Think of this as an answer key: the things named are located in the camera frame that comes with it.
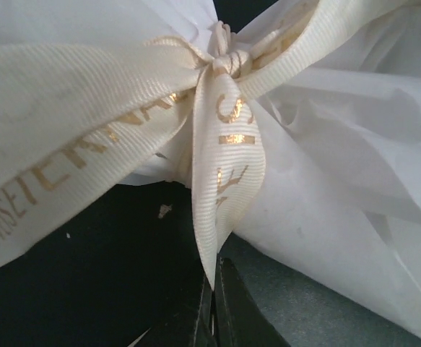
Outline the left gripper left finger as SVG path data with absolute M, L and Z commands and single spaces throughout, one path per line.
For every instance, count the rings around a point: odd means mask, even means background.
M 199 281 L 199 295 L 190 346 L 217 346 L 212 330 L 212 289 L 205 275 Z

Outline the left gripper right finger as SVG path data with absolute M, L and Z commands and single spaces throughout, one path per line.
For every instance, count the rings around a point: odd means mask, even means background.
M 261 313 L 236 266 L 228 258 L 220 257 L 217 261 L 215 319 L 218 346 L 289 346 Z

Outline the white wrapping paper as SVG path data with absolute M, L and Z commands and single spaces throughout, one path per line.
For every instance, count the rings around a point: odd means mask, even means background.
M 421 338 L 421 1 L 402 2 L 252 102 L 265 175 L 230 234 Z M 177 181 L 193 221 L 174 168 L 159 153 L 117 183 Z

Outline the cream ribbon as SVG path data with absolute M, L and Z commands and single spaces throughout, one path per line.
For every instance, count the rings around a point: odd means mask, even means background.
M 207 1 L 0 1 L 0 267 L 163 153 L 214 280 L 264 180 L 252 102 L 402 6 L 299 1 L 244 45 Z

